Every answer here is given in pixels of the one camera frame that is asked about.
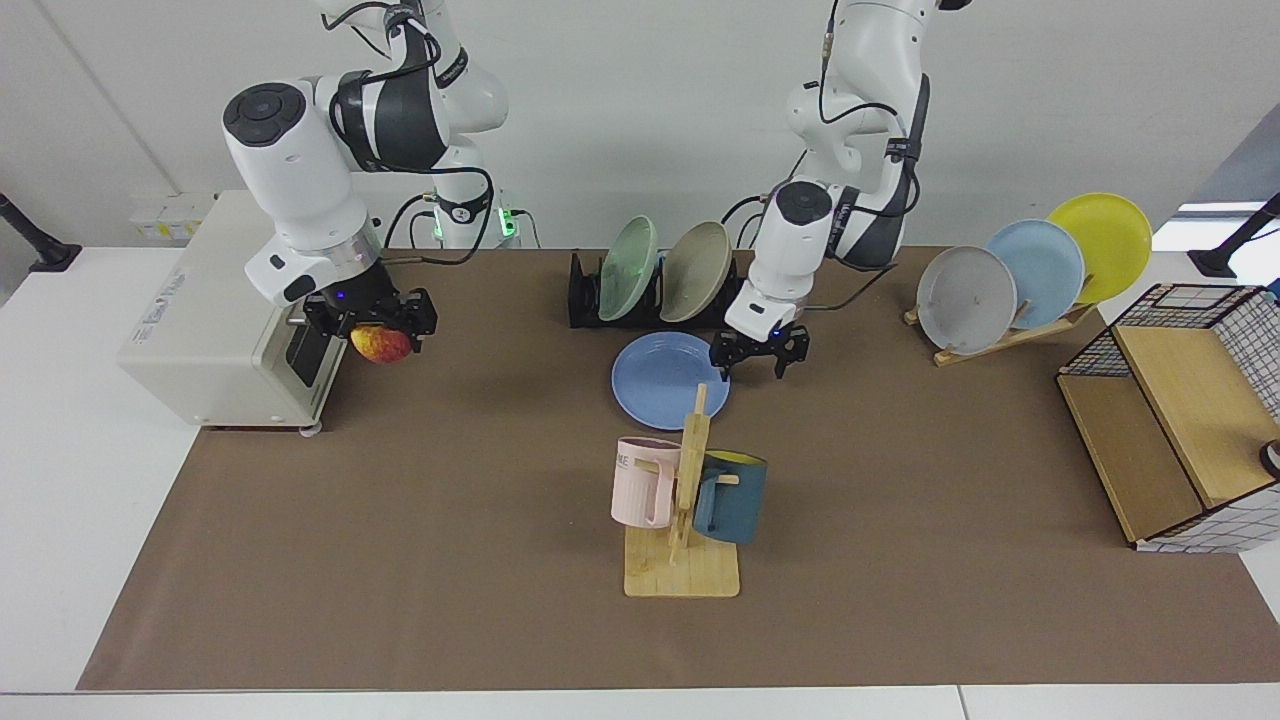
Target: brown paper mat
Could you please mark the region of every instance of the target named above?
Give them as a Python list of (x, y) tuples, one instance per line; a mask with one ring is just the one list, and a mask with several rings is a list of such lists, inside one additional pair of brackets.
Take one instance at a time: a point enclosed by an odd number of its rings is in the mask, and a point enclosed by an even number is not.
[(712, 445), (771, 484), (742, 594), (703, 601), (622, 594), (613, 446), (645, 430), (609, 368), (640, 333), (567, 329), (568, 255), (396, 268), (439, 334), (349, 355), (319, 437), (202, 432), (79, 688), (1280, 680), (1238, 557), (1124, 544), (1053, 383), (1101, 322), (937, 369), (899, 319), (933, 252), (808, 315), (785, 380), (735, 372)]

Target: yellow plate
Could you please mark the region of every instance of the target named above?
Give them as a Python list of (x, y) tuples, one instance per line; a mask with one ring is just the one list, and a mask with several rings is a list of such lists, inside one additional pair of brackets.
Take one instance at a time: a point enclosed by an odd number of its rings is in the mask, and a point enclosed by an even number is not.
[(1151, 223), (1142, 209), (1110, 192), (1073, 197), (1048, 222), (1071, 233), (1084, 255), (1089, 279), (1078, 302), (1102, 302), (1132, 286), (1151, 260)]

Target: green light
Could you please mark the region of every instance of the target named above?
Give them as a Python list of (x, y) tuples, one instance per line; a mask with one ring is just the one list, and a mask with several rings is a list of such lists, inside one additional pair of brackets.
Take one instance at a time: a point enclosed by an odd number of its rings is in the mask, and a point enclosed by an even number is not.
[[(502, 222), (502, 237), (515, 237), (520, 228), (516, 225), (516, 218), (511, 214), (511, 210), (499, 208), (498, 218)], [(435, 218), (435, 229), (433, 232), (435, 233), (436, 240), (444, 238), (444, 227), (440, 224), (439, 217)]]
[(512, 217), (511, 210), (506, 208), (498, 208), (498, 215), (502, 218), (502, 237), (512, 237), (516, 234), (516, 219)]

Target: wooden plate stand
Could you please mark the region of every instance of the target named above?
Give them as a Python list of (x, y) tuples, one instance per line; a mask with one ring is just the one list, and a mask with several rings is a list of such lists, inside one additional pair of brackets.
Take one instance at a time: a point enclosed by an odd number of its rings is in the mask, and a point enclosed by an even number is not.
[[(1093, 275), (1084, 278), (1084, 287), (1088, 287), (1091, 279), (1093, 279)], [(1023, 304), (1018, 307), (1018, 313), (1014, 315), (1014, 322), (1016, 323), (1018, 319), (1021, 318), (1023, 314), (1027, 313), (1029, 307), (1030, 307), (1030, 301), (1029, 300), (1023, 301)], [(1076, 302), (1061, 318), (1053, 320), (1047, 325), (1030, 331), (1019, 331), (1010, 328), (1009, 331), (1005, 332), (1005, 337), (1000, 338), (1000, 341), (996, 345), (992, 345), (991, 347), (983, 350), (982, 352), (974, 352), (972, 355), (959, 355), (951, 346), (943, 347), (938, 352), (933, 354), (933, 364), (937, 365), (938, 368), (945, 368), (947, 365), (955, 365), (956, 363), (964, 363), (965, 360), (973, 360), (974, 357), (982, 357), (983, 355), (991, 355), (992, 352), (1000, 352), (1001, 350), (1006, 350), (1021, 345), (1024, 342), (1030, 342), (1033, 340), (1039, 340), (1042, 337), (1050, 337), (1059, 333), (1064, 333), (1079, 325), (1080, 320), (1083, 320), (1094, 307), (1097, 307), (1097, 304)], [(910, 310), (904, 313), (902, 322), (909, 325), (920, 324), (920, 306), (916, 305), (915, 307), (911, 307)]]
[[(694, 411), (685, 418), (680, 442), (671, 527), (626, 529), (622, 587), (627, 597), (735, 597), (741, 588), (737, 546), (691, 532), (712, 427), (705, 410), (707, 386), (699, 384)], [(726, 475), (719, 482), (733, 483), (736, 478)]]

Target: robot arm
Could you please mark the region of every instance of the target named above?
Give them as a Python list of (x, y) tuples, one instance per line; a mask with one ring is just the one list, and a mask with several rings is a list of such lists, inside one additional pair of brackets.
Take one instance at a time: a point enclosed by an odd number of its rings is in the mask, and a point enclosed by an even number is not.
[[(307, 316), (324, 332), (346, 337), (357, 322), (379, 322), (403, 331), (417, 350), (420, 336), (435, 329), (430, 297), (425, 290), (401, 296), (392, 283), (351, 170), (435, 172), (449, 151), (452, 117), (468, 131), (498, 127), (506, 95), (493, 76), (468, 67), (442, 0), (426, 12), (419, 0), (362, 3), (326, 27), (369, 27), (375, 14), (393, 69), (250, 87), (228, 104), (223, 133), (275, 223), (275, 234), (246, 265), (259, 292), (288, 306), (319, 291), (328, 320), (310, 299)], [(453, 88), (452, 102), (442, 88)], [(436, 182), (436, 191), (445, 202), (442, 186), (460, 188), (463, 202), (488, 209), (494, 191), (486, 178)], [(483, 232), (488, 213), (477, 217)]]
[[(713, 346), (718, 366), (727, 372), (753, 354), (783, 357), (823, 258), (859, 270), (892, 265), (902, 218), (919, 199), (915, 163), (929, 102), (920, 45), (936, 10), (969, 1), (850, 0), (838, 26), (832, 8), (822, 79), (791, 96), (790, 126), (806, 151), (769, 199), (748, 279), (724, 318), (732, 329)], [(864, 140), (882, 135), (881, 143)], [(864, 188), (868, 176), (874, 186)]]

